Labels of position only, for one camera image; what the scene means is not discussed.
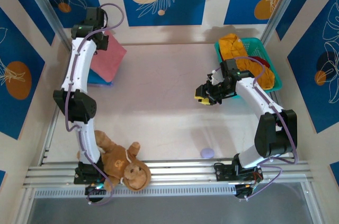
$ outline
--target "teal basket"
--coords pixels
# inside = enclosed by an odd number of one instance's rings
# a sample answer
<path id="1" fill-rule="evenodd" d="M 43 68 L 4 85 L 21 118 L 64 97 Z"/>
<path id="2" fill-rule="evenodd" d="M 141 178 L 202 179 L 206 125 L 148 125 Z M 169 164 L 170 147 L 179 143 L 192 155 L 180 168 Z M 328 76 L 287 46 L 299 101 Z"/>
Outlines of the teal basket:
<path id="1" fill-rule="evenodd" d="M 242 39 L 243 45 L 247 51 L 248 56 L 259 56 L 261 58 L 263 58 L 264 60 L 266 60 L 270 66 L 271 66 L 271 70 L 275 75 L 275 80 L 274 80 L 274 87 L 272 89 L 269 90 L 265 90 L 265 92 L 269 93 L 271 91 L 277 91 L 280 90 L 282 88 L 282 81 L 280 80 L 280 77 L 278 75 L 278 73 L 275 70 L 275 67 L 272 64 L 271 59 L 269 58 L 269 55 L 267 54 L 263 44 L 261 43 L 261 41 L 257 38 L 243 38 Z M 222 62 L 221 59 L 221 54 L 220 54 L 220 47 L 219 47 L 219 41 L 217 41 L 214 44 L 214 47 L 216 49 L 217 55 L 218 55 L 218 60 L 219 63 Z"/>

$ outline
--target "cable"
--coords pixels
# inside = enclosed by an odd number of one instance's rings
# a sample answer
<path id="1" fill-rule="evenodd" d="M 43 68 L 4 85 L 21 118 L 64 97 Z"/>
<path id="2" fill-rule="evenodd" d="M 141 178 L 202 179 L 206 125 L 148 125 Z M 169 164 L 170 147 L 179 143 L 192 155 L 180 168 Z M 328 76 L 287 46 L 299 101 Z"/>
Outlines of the cable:
<path id="1" fill-rule="evenodd" d="M 111 180 L 107 177 L 107 175 L 102 172 L 100 170 L 100 168 L 97 167 L 97 165 L 91 160 L 91 158 L 88 156 L 87 154 L 87 151 L 86 149 L 84 148 L 84 144 L 83 144 L 83 139 L 82 139 L 82 136 L 81 136 L 81 127 L 79 125 L 74 125 L 72 126 L 71 128 L 69 128 L 69 125 L 68 125 L 68 105 L 69 105 L 69 98 L 70 98 L 70 90 L 72 88 L 72 85 L 74 84 L 73 82 L 73 77 L 74 77 L 74 72 L 75 72 L 75 66 L 76 66 L 76 62 L 77 62 L 77 59 L 78 59 L 78 56 L 80 55 L 80 51 L 83 47 L 83 45 L 85 44 L 85 42 L 87 41 L 87 39 L 96 34 L 96 33 L 99 33 L 99 32 L 104 32 L 104 31 L 109 31 L 109 30 L 112 30 L 114 28 L 117 28 L 118 26 L 120 26 L 124 20 L 124 12 L 122 10 L 121 7 L 119 7 L 117 4 L 114 4 L 114 3 L 105 3 L 105 4 L 102 4 L 99 8 L 102 8 L 104 6 L 107 6 L 107 5 L 111 5 L 111 6 L 114 6 L 116 8 L 118 8 L 121 12 L 121 20 L 118 24 L 114 25 L 114 26 L 111 26 L 111 27 L 105 27 L 105 28 L 102 28 L 102 29 L 98 29 L 98 30 L 95 30 L 93 32 L 90 32 L 86 37 L 84 37 L 84 39 L 80 42 L 80 45 L 78 47 L 78 49 L 76 50 L 76 53 L 75 53 L 75 57 L 74 57 L 74 60 L 73 60 L 73 64 L 72 64 L 72 69 L 70 71 L 70 76 L 69 76 L 69 81 L 70 83 L 68 84 L 68 92 L 67 92 L 67 95 L 66 95 L 66 103 L 65 103 L 65 124 L 66 124 L 66 130 L 68 132 L 72 131 L 73 129 L 77 128 L 79 131 L 78 131 L 78 138 L 79 138 L 79 145 L 80 145 L 80 148 L 82 150 L 82 152 L 84 153 L 86 159 L 92 164 L 92 166 L 103 176 L 105 177 L 106 180 L 109 181 L 110 183 L 110 187 L 111 187 L 111 194 L 110 194 L 110 197 L 108 198 L 107 201 L 105 202 L 102 202 L 102 203 L 92 203 L 91 201 L 89 201 L 89 195 L 87 197 L 87 200 L 88 200 L 88 203 L 91 204 L 91 205 L 104 205 L 108 202 L 110 202 L 112 199 L 113 199 L 113 184 L 111 182 Z"/>
<path id="2" fill-rule="evenodd" d="M 256 175 L 255 175 L 254 172 L 252 172 L 252 174 L 253 174 L 253 177 L 254 177 L 254 183 L 256 183 Z"/>
<path id="3" fill-rule="evenodd" d="M 263 179 L 263 176 L 259 174 L 258 172 L 255 172 L 261 179 Z"/>
<path id="4" fill-rule="evenodd" d="M 248 199 L 252 198 L 253 196 L 257 195 L 258 193 L 260 193 L 261 191 L 263 191 L 264 189 L 266 189 L 268 186 L 270 186 L 270 185 L 271 185 L 271 184 L 272 184 L 272 183 L 273 183 L 273 182 L 281 175 L 281 173 L 282 173 L 282 168 L 281 168 L 281 167 L 278 167 L 278 166 L 268 166 L 268 165 L 263 165 L 264 163 L 268 162 L 268 161 L 271 160 L 271 159 L 277 159 L 277 160 L 281 160 L 281 161 L 283 161 L 283 162 L 286 162 L 286 163 L 288 163 L 288 164 L 296 164 L 296 163 L 298 163 L 299 157 L 298 157 L 296 145 L 295 145 L 295 143 L 294 143 L 294 141 L 293 141 L 293 139 L 292 139 L 292 135 L 291 135 L 291 133 L 290 133 L 290 131 L 289 131 L 289 129 L 288 129 L 288 127 L 287 127 L 287 125 L 286 125 L 286 123 L 285 123 L 283 117 L 282 117 L 281 114 L 278 112 L 278 110 L 275 108 L 275 106 L 273 105 L 273 103 L 271 103 L 271 101 L 266 97 L 266 95 L 263 94 L 262 91 L 260 91 L 259 88 L 257 87 L 257 86 L 258 86 L 257 80 L 264 74 L 264 72 L 265 72 L 265 70 L 266 70 L 266 67 L 265 67 L 260 61 L 254 59 L 254 58 L 252 58 L 252 57 L 245 57 L 245 56 L 243 56 L 243 57 L 235 57 L 234 59 L 236 59 L 236 60 L 237 60 L 237 59 L 248 59 L 248 60 L 254 61 L 254 62 L 256 62 L 256 63 L 258 63 L 258 64 L 261 65 L 262 71 L 261 71 L 261 73 L 260 73 L 258 76 L 256 76 L 256 77 L 254 78 L 254 81 L 253 81 L 253 87 L 254 87 L 254 89 L 258 92 L 258 94 L 265 100 L 265 102 L 270 106 L 270 108 L 276 113 L 276 115 L 278 116 L 278 118 L 280 119 L 281 124 L 282 124 L 282 126 L 283 126 L 283 128 L 284 128 L 284 130 L 285 130 L 285 132 L 286 132 L 286 134 L 287 134 L 287 137 L 288 137 L 289 141 L 290 141 L 290 144 L 291 144 L 291 147 L 292 147 L 292 153 L 293 153 L 293 157 L 294 157 L 294 161 L 292 161 L 292 162 L 289 161 L 289 160 L 287 160 L 287 159 L 281 158 L 281 157 L 270 157 L 270 158 L 265 159 L 265 160 L 263 160 L 262 162 L 258 163 L 257 166 L 261 166 L 261 167 L 273 167 L 273 168 L 279 169 L 280 171 L 279 171 L 278 175 L 277 175 L 275 178 L 273 178 L 272 180 L 270 180 L 264 187 L 262 187 L 260 190 L 258 190 L 258 191 L 255 192 L 254 194 L 248 196 L 248 197 L 246 198 L 246 200 L 248 200 Z"/>

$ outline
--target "orange towel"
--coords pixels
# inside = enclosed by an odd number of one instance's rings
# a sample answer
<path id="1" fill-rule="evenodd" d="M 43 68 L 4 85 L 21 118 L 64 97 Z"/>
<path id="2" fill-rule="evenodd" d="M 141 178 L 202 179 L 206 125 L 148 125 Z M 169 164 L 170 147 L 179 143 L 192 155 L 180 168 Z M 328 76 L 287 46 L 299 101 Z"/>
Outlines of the orange towel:
<path id="1" fill-rule="evenodd" d="M 239 37 L 233 33 L 219 39 L 220 54 L 223 60 L 232 59 L 240 56 L 248 56 L 244 45 Z M 240 71 L 249 70 L 255 77 L 258 76 L 262 67 L 248 59 L 236 60 Z M 274 73 L 265 66 L 264 74 L 258 79 L 258 84 L 264 90 L 272 89 L 274 86 Z"/>

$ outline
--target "red object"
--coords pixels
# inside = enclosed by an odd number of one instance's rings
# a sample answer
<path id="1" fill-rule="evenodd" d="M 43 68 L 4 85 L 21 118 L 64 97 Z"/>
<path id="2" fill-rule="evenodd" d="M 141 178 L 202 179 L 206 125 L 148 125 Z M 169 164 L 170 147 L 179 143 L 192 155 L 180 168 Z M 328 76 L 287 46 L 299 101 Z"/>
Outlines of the red object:
<path id="1" fill-rule="evenodd" d="M 111 82 L 127 51 L 118 43 L 110 31 L 106 31 L 105 34 L 109 36 L 107 51 L 98 50 L 92 58 L 91 69 L 106 82 Z"/>
<path id="2" fill-rule="evenodd" d="M 265 65 L 268 69 L 271 67 L 270 64 L 263 58 L 259 56 L 251 56 L 251 58 L 256 59 L 257 61 L 261 62 L 263 65 Z"/>

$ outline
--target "purple ball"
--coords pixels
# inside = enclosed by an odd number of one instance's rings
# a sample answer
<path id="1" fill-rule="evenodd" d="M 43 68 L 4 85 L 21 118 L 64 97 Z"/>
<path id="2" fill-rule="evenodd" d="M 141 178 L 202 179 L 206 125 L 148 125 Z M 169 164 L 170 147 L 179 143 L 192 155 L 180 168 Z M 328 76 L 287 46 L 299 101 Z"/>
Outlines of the purple ball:
<path id="1" fill-rule="evenodd" d="M 204 159 L 210 159 L 214 157 L 214 151 L 211 148 L 202 149 L 200 155 Z"/>

